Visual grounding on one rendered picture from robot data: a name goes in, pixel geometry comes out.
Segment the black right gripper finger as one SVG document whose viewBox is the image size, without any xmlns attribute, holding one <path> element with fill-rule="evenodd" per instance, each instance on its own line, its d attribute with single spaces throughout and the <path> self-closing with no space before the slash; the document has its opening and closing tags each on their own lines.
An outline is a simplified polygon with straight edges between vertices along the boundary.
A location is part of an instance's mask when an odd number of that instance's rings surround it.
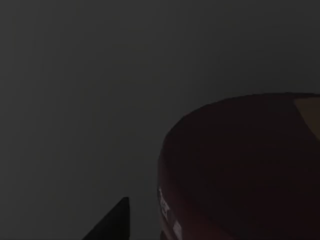
<svg viewBox="0 0 320 240">
<path fill-rule="evenodd" d="M 81 240 L 130 240 L 129 197 L 123 197 Z"/>
</svg>

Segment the dark red can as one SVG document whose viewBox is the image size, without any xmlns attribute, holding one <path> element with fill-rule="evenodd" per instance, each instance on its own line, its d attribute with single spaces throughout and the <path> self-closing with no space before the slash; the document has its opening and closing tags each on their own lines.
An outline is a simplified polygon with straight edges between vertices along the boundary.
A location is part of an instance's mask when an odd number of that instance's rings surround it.
<svg viewBox="0 0 320 240">
<path fill-rule="evenodd" d="M 160 240 L 320 240 L 320 94 L 207 104 L 167 133 L 157 171 Z"/>
</svg>

